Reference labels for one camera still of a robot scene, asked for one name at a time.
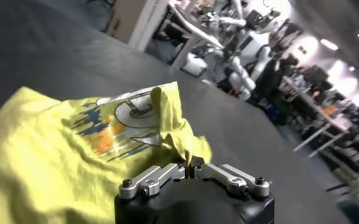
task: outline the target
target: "screw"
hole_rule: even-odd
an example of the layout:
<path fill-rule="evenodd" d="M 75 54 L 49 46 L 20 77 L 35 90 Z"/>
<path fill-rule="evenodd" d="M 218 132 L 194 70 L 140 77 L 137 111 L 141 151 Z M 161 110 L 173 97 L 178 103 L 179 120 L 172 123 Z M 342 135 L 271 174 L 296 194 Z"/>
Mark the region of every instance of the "screw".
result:
<path fill-rule="evenodd" d="M 130 187 L 131 184 L 132 184 L 132 180 L 130 179 L 126 179 L 123 181 L 123 187 Z"/>
<path fill-rule="evenodd" d="M 148 198 L 149 197 L 149 189 L 147 187 L 144 187 L 141 189 L 141 196 Z"/>
<path fill-rule="evenodd" d="M 155 182 L 153 180 L 147 180 L 145 181 L 147 184 L 154 184 Z"/>
<path fill-rule="evenodd" d="M 256 185 L 263 185 L 266 182 L 266 180 L 263 177 L 256 177 L 255 184 Z"/>
<path fill-rule="evenodd" d="M 235 178 L 235 179 L 233 179 L 232 181 L 233 181 L 233 182 L 240 182 L 241 179 L 240 179 L 240 178 Z"/>
<path fill-rule="evenodd" d="M 243 197 L 247 196 L 249 193 L 249 188 L 246 185 L 240 186 L 239 187 L 239 194 Z"/>

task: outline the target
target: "t-shirt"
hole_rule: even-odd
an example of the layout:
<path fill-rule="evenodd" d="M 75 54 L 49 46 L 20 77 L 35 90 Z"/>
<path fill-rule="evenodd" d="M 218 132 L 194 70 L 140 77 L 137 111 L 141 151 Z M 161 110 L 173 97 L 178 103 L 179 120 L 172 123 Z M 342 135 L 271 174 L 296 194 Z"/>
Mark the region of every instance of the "t-shirt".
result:
<path fill-rule="evenodd" d="M 177 83 L 58 101 L 19 89 L 0 109 L 0 223 L 114 223 L 123 179 L 193 155 Z"/>

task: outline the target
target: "ceiling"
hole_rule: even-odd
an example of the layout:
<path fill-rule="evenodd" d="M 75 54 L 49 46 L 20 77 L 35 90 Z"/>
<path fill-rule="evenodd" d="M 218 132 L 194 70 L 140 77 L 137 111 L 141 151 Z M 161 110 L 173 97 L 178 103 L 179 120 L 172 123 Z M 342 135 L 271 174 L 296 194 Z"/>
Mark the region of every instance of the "ceiling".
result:
<path fill-rule="evenodd" d="M 359 69 L 359 0 L 290 0 L 305 24 L 318 38 L 339 46 L 335 56 Z"/>

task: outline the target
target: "metal bracket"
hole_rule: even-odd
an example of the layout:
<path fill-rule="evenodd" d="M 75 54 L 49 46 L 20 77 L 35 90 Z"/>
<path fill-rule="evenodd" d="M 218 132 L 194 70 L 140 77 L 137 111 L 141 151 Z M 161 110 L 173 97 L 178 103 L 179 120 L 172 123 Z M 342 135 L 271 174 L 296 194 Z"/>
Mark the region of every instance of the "metal bracket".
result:
<path fill-rule="evenodd" d="M 131 199 L 140 191 L 143 196 L 151 197 L 160 192 L 160 188 L 170 179 L 185 178 L 185 168 L 175 163 L 170 163 L 164 168 L 151 166 L 137 177 L 124 180 L 119 186 L 119 197 Z"/>
<path fill-rule="evenodd" d="M 223 184 L 227 191 L 236 195 L 246 195 L 248 193 L 247 183 L 243 178 L 234 176 L 220 169 L 213 164 L 203 164 L 194 170 L 196 178 L 212 178 Z"/>
<path fill-rule="evenodd" d="M 237 195 L 248 192 L 256 197 L 267 197 L 270 194 L 270 184 L 260 177 L 253 177 L 230 165 L 215 166 L 203 164 L 194 170 L 196 178 L 212 178 L 223 184 L 227 191 Z"/>
<path fill-rule="evenodd" d="M 241 170 L 238 170 L 230 165 L 221 166 L 227 172 L 232 172 L 241 178 L 244 178 L 249 186 L 251 194 L 258 197 L 267 197 L 270 194 L 270 184 L 262 177 L 253 177 Z"/>

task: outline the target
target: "wrinkled fabric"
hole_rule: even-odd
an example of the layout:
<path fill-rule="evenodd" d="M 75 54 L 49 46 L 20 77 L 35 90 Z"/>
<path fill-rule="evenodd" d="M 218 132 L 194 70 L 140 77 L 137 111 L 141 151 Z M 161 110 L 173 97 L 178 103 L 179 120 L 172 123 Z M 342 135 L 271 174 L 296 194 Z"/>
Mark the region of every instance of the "wrinkled fabric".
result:
<path fill-rule="evenodd" d="M 177 83 L 58 101 L 19 89 L 0 109 L 0 223 L 114 223 L 123 179 L 193 155 Z"/>

